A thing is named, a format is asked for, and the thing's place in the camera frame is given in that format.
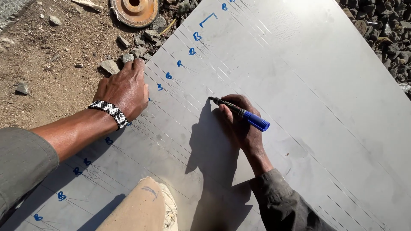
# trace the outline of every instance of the white sneaker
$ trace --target white sneaker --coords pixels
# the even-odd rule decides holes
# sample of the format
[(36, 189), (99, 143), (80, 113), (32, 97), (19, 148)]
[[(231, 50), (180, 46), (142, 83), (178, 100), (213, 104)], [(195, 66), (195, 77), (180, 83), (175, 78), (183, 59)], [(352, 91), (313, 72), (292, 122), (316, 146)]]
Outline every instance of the white sneaker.
[(164, 216), (164, 227), (163, 231), (178, 231), (177, 228), (177, 205), (174, 201), (170, 190), (166, 185), (162, 183), (157, 184), (160, 186), (161, 192), (164, 197), (164, 205), (166, 207), (166, 214)]

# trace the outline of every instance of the blue ink mark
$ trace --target blue ink mark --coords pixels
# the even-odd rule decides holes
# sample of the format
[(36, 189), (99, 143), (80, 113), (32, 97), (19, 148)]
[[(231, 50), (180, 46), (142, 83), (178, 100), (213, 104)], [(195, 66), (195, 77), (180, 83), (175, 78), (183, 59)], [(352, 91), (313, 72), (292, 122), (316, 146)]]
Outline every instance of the blue ink mark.
[(60, 191), (57, 193), (57, 197), (58, 197), (58, 201), (62, 201), (64, 199), (66, 199), (66, 195), (63, 195), (63, 191)]
[(199, 35), (198, 32), (194, 32), (193, 36), (194, 36), (194, 40), (196, 40), (196, 41), (198, 41), (198, 40), (200, 40), (200, 39), (203, 38), (203, 37), (201, 37), (201, 36)]
[(170, 75), (169, 72), (166, 73), (166, 79), (172, 79), (173, 77)]
[(214, 17), (217, 18), (217, 16), (216, 16), (214, 13), (210, 14), (207, 18), (204, 19), (204, 21), (200, 22), (201, 28), (204, 28), (204, 27), (203, 27), (203, 23), (204, 23), (205, 21), (207, 21), (207, 19), (209, 19), (212, 15), (214, 15)]
[(153, 193), (154, 194), (154, 196), (155, 196), (155, 198), (153, 199), (153, 202), (154, 202), (154, 200), (157, 198), (157, 193), (155, 193), (155, 191), (154, 190), (152, 190), (150, 187), (148, 187), (148, 186), (144, 186), (144, 187), (142, 187), (141, 188), (142, 190), (146, 190), (146, 191), (149, 191), (149, 192), (151, 192), (151, 193)]
[(107, 143), (108, 145), (113, 144), (113, 141), (110, 140), (110, 137), (106, 137), (105, 140), (106, 140), (106, 143)]
[(85, 163), (86, 166), (89, 166), (91, 164), (91, 161), (87, 161), (87, 158), (84, 158), (83, 163)]
[(189, 55), (195, 55), (196, 52), (194, 50), (194, 48), (190, 48), (190, 51), (188, 52)]
[(41, 221), (43, 219), (43, 217), (39, 217), (39, 215), (36, 213), (36, 214), (34, 214), (34, 219), (36, 221)]
[(75, 167), (73, 170), (74, 174), (76, 174), (77, 176), (81, 175), (83, 172), (80, 172), (79, 170), (80, 170), (79, 167)]

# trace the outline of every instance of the grinding disc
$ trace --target grinding disc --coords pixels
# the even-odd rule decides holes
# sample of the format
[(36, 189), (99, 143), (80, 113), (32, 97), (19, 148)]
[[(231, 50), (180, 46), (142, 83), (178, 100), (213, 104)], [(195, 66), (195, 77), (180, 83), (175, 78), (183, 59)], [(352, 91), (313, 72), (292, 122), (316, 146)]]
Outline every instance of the grinding disc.
[(159, 13), (159, 0), (110, 0), (110, 3), (117, 18), (131, 27), (146, 27)]

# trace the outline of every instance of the soil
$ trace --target soil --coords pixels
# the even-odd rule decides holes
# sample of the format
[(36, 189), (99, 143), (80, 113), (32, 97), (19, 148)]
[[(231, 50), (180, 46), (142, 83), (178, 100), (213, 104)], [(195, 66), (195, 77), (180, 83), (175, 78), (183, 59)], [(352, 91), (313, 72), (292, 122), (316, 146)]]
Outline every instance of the soil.
[[(36, 1), (0, 35), (0, 127), (31, 129), (81, 111), (91, 103), (100, 79), (109, 77), (99, 67), (106, 55), (122, 68), (118, 57), (129, 53), (135, 47), (133, 36), (147, 28), (120, 23), (107, 0), (93, 2), (104, 11), (68, 0)], [(160, 10), (167, 25), (174, 13)], [(62, 24), (51, 25), (49, 15)], [(125, 49), (116, 41), (118, 35), (132, 46)], [(156, 51), (152, 44), (146, 47)], [(49, 62), (56, 55), (60, 57)], [(84, 67), (75, 68), (77, 62)], [(21, 81), (28, 82), (28, 95), (15, 92)]]

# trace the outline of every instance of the metal sheet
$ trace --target metal sheet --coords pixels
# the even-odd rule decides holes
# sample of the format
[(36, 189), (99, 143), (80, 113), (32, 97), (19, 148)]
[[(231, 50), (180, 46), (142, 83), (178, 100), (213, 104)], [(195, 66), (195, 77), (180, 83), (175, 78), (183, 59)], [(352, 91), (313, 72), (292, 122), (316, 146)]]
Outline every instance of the metal sheet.
[(61, 164), (0, 230), (93, 230), (145, 176), (169, 186), (179, 230), (264, 230), (252, 170), (206, 101), (230, 93), (271, 122), (270, 160), (325, 221), (411, 229), (411, 102), (335, 1), (204, 0), (145, 80), (143, 115)]

